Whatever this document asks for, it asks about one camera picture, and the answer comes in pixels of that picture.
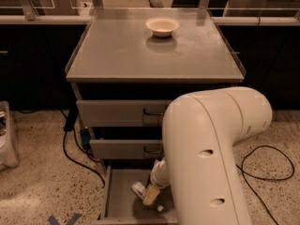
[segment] white bin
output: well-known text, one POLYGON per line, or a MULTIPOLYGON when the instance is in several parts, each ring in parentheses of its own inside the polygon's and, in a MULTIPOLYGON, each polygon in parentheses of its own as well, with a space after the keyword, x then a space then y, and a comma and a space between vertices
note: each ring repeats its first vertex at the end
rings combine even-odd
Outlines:
POLYGON ((8 102, 0 102, 0 171, 19 165, 18 134, 9 114, 8 102))

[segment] drawer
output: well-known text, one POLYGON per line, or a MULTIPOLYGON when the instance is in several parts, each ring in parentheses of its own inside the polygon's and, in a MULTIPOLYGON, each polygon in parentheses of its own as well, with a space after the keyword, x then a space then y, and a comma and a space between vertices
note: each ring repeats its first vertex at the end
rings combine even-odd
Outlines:
POLYGON ((106 186, 102 204, 101 219, 93 221, 92 225, 113 224, 172 224, 177 225, 177 217, 173 205, 173 196, 170 187, 161 190, 158 202, 164 206, 159 213, 156 210, 145 208, 142 201, 131 191, 134 181, 146 184, 151 168, 149 169, 114 169, 108 167, 106 186))
POLYGON ((79 100, 85 127, 161 126, 170 100, 79 100))
POLYGON ((91 140, 94 157, 102 159, 162 158, 162 141, 158 140, 91 140))

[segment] plastic container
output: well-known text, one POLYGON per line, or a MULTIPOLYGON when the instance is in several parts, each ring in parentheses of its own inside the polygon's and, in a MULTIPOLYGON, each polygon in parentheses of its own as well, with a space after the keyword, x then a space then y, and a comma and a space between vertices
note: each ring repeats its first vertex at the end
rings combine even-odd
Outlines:
POLYGON ((0 171, 19 165, 18 134, 9 114, 8 102, 0 102, 0 171))

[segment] object in drawer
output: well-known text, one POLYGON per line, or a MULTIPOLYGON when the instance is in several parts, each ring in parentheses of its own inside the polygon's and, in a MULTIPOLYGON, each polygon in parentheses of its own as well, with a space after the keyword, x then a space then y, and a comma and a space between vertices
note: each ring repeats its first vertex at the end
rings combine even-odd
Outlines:
POLYGON ((158 203, 157 197, 160 190, 151 184, 145 187, 140 181, 135 181, 131 186, 132 192, 142 200, 142 203, 148 207, 156 208, 160 213, 163 206, 158 203))

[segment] speckled floor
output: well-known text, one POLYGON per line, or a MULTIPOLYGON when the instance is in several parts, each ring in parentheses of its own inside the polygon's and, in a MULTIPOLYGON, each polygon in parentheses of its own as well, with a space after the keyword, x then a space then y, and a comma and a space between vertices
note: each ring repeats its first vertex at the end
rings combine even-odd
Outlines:
MULTIPOLYGON (((12 113, 19 134, 20 166, 0 172, 0 224, 50 224, 54 216, 67 224, 90 224, 101 212, 102 183, 93 173, 69 161, 62 148, 65 118, 60 112, 12 113)), ((265 182, 248 177, 280 225, 300 224, 300 111, 274 112, 271 127, 259 136, 237 144, 233 151, 237 164, 259 145, 272 145, 284 152, 295 165, 288 181, 265 182)), ((98 168, 77 148, 73 134, 67 135, 67 150, 80 162, 98 168)), ((262 148, 245 162, 248 172, 280 177, 291 172, 284 156, 262 148)), ((245 184, 248 209, 254 225, 275 224, 261 202, 245 184)))

